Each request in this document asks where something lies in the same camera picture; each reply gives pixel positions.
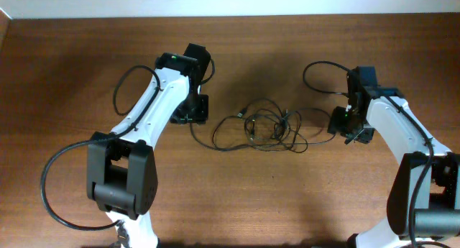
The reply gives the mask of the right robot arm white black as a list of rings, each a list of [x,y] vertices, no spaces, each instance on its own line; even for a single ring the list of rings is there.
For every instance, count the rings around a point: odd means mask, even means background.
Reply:
[[[368,144],[378,132],[399,165],[376,226],[348,247],[422,247],[459,235],[459,155],[420,123],[396,88],[381,87],[370,66],[348,70],[348,104],[336,107],[328,133]]]

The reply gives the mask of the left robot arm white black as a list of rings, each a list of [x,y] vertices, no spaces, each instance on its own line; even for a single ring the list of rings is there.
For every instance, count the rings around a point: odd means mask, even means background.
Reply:
[[[88,146],[86,191],[115,224],[113,247],[157,247],[149,209],[158,187],[154,148],[167,125],[204,124],[208,96],[200,92],[211,54],[190,43],[182,55],[165,52],[152,80],[108,134]]]

